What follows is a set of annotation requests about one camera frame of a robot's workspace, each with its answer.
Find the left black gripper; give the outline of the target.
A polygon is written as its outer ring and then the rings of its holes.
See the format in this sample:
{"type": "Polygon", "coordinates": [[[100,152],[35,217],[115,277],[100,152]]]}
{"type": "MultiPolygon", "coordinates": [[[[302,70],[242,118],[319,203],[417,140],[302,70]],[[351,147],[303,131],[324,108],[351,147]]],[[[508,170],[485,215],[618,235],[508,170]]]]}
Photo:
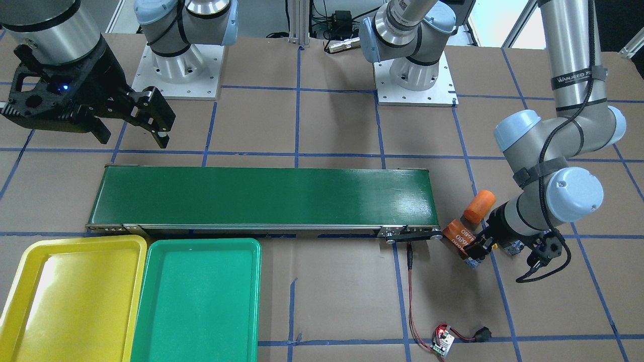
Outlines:
{"type": "Polygon", "coordinates": [[[516,201],[508,201],[494,209],[481,233],[481,237],[465,248],[465,253],[472,259],[485,259],[492,253],[493,243],[501,247],[499,242],[514,240],[521,240],[525,249],[531,250],[526,263],[532,269],[546,266],[555,257],[566,253],[566,247],[555,232],[534,229],[525,222],[516,201]]]}

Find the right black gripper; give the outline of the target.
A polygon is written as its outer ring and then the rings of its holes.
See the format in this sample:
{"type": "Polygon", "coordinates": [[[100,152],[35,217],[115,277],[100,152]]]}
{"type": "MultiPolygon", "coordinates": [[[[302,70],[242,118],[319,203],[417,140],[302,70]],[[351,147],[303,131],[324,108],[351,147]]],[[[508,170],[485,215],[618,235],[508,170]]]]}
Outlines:
{"type": "Polygon", "coordinates": [[[101,119],[122,119],[149,131],[161,149],[168,146],[176,114],[158,88],[132,92],[103,36],[85,57],[67,64],[41,63],[27,41],[18,44],[14,54],[20,63],[2,116],[15,124],[31,130],[92,133],[106,144],[111,133],[101,119]]]}

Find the left arm white baseplate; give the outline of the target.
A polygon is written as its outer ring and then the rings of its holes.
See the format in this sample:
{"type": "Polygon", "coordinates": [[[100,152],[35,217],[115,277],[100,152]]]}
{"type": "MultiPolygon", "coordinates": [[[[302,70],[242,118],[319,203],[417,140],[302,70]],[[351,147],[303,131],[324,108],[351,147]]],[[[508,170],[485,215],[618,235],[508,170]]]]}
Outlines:
{"type": "Polygon", "coordinates": [[[453,107],[459,104],[446,54],[430,66],[407,58],[373,64],[378,103],[385,106],[453,107]]]}

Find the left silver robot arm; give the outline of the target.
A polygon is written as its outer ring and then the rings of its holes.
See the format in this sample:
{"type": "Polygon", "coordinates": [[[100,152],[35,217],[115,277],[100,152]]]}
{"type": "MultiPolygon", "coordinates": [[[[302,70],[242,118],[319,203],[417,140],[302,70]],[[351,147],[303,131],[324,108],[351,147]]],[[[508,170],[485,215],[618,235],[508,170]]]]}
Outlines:
{"type": "MultiPolygon", "coordinates": [[[[603,202],[600,181],[568,159],[611,146],[626,130],[622,112],[607,103],[594,2],[537,5],[556,117],[545,120],[522,110],[500,121],[495,140],[522,192],[493,210],[477,235],[458,226],[449,237],[469,262],[485,259],[495,245],[513,253],[526,246],[531,272],[562,252],[570,257],[557,227],[592,214],[603,202]]],[[[359,39],[368,62],[393,60],[389,73],[395,82],[423,91],[436,81],[439,58],[456,28],[455,12],[442,2],[389,1],[361,21],[359,39]]]]}

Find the right arm white baseplate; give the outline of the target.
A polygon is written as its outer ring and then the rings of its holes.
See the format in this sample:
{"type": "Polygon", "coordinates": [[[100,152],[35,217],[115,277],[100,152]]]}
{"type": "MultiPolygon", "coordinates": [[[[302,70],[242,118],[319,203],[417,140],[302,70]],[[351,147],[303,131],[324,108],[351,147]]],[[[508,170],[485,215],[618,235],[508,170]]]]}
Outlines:
{"type": "Polygon", "coordinates": [[[225,46],[191,44],[186,53],[161,57],[145,46],[132,88],[142,92],[154,86],[167,100],[215,101],[226,50],[225,46]]]}

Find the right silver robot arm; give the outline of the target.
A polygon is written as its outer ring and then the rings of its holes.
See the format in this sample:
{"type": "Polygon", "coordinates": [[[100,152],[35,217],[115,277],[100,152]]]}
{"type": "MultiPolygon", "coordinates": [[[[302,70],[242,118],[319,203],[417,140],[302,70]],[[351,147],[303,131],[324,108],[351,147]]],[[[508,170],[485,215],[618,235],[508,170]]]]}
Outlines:
{"type": "Polygon", "coordinates": [[[30,130],[91,133],[106,144],[102,119],[121,119],[170,141],[172,87],[207,77],[200,45],[228,46],[238,35],[237,1],[136,1],[135,16],[163,85],[138,91],[81,1],[2,1],[2,28],[19,59],[2,116],[30,130]]]}

